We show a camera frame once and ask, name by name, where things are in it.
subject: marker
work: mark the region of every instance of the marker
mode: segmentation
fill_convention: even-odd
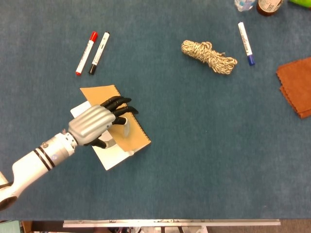
[[[253,66],[255,64],[255,61],[254,61],[254,58],[253,58],[253,53],[252,53],[252,50],[251,50],[251,46],[249,45],[249,42],[248,42],[248,38],[247,38],[247,34],[246,34],[246,31],[245,31],[245,27],[244,27],[243,22],[238,23],[238,27],[239,27],[240,34],[241,34],[241,37],[242,37],[242,41],[243,41],[243,44],[244,44],[246,55],[247,55],[247,58],[248,58],[248,63],[249,63],[250,66]]]
[[[97,49],[97,52],[95,54],[94,60],[93,60],[92,65],[91,65],[91,68],[89,69],[89,72],[88,72],[91,75],[93,75],[95,73],[97,64],[99,62],[99,59],[102,55],[102,52],[103,52],[105,46],[106,46],[106,43],[107,43],[109,36],[110,36],[109,32],[105,32],[103,35],[102,41],[101,41],[101,43]]]
[[[89,41],[87,43],[86,50],[84,50],[84,53],[83,53],[82,58],[80,60],[80,63],[78,65],[78,67],[77,67],[76,75],[81,75],[83,67],[84,67],[84,65],[86,63],[86,60],[88,58],[89,52],[91,52],[91,49],[93,47],[94,42],[97,39],[97,36],[98,36],[97,32],[92,32],[92,35],[89,38]]]

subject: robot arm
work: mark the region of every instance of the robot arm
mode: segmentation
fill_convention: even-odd
[[[0,176],[0,211],[11,206],[30,184],[71,156],[77,146],[106,148],[107,143],[98,139],[102,133],[113,124],[126,124],[127,119],[120,117],[124,113],[138,113],[131,106],[117,109],[129,101],[130,98],[115,96],[101,105],[92,106],[69,122],[67,133],[58,133],[15,162],[14,182],[8,183]]]

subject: green object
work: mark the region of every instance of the green object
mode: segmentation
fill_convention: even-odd
[[[19,221],[0,223],[0,233],[21,233]]]
[[[311,0],[289,0],[298,5],[311,8]]]

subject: rope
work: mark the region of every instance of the rope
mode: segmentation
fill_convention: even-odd
[[[189,55],[203,63],[208,63],[216,73],[230,74],[238,61],[232,57],[224,57],[225,53],[218,53],[212,50],[210,42],[197,43],[185,40],[181,45],[184,54]]]

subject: orange towel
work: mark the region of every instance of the orange towel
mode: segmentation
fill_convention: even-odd
[[[301,118],[311,115],[311,57],[278,67],[280,91]]]

